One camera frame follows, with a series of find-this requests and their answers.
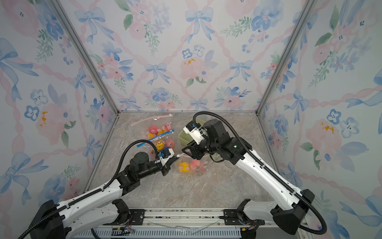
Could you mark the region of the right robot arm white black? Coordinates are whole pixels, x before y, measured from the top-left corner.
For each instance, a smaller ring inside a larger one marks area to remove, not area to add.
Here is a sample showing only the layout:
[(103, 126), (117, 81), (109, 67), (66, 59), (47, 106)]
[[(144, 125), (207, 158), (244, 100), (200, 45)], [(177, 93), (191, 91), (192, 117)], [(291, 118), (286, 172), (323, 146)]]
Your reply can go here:
[(272, 202), (245, 199), (226, 219), (251, 227), (269, 221), (290, 235), (297, 233), (314, 199), (312, 192), (300, 190), (282, 178), (238, 133), (230, 136), (220, 120), (211, 119), (204, 125), (190, 121), (183, 130), (192, 138), (183, 148), (184, 153), (197, 160), (206, 154), (218, 154), (250, 175), (273, 198)]

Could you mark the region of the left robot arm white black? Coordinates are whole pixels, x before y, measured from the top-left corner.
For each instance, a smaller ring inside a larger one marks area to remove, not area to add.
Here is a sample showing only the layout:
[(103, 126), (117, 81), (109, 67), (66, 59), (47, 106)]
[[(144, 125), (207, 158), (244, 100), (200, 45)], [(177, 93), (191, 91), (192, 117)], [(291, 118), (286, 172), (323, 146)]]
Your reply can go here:
[(59, 203), (43, 203), (26, 233), (33, 239), (70, 239), (101, 225), (126, 225), (134, 216), (121, 197), (147, 176), (166, 175), (178, 159), (171, 149), (153, 161), (147, 153), (137, 153), (111, 183)]

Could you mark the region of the yellow peach top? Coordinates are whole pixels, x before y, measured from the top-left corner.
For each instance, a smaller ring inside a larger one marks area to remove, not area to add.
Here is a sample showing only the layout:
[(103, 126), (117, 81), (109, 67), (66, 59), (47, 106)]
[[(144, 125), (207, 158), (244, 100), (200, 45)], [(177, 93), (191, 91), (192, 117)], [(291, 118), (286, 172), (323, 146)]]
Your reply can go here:
[(190, 165), (187, 162), (181, 162), (178, 166), (180, 172), (189, 172)]

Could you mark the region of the blue zipper clear bag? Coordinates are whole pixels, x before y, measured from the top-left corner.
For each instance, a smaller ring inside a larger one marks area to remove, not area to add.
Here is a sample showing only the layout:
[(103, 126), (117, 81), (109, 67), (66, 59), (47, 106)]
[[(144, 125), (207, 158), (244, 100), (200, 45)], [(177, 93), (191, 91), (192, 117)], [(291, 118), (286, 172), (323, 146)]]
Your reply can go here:
[[(157, 151), (162, 154), (162, 151), (165, 149), (174, 149), (175, 148), (175, 141), (174, 141), (174, 130), (170, 130), (167, 132), (163, 132), (160, 134), (152, 134), (147, 132), (146, 138), (152, 142)], [(148, 143), (142, 142), (137, 145), (137, 148), (145, 150), (149, 156), (154, 157), (155, 156), (155, 150), (151, 145)]]

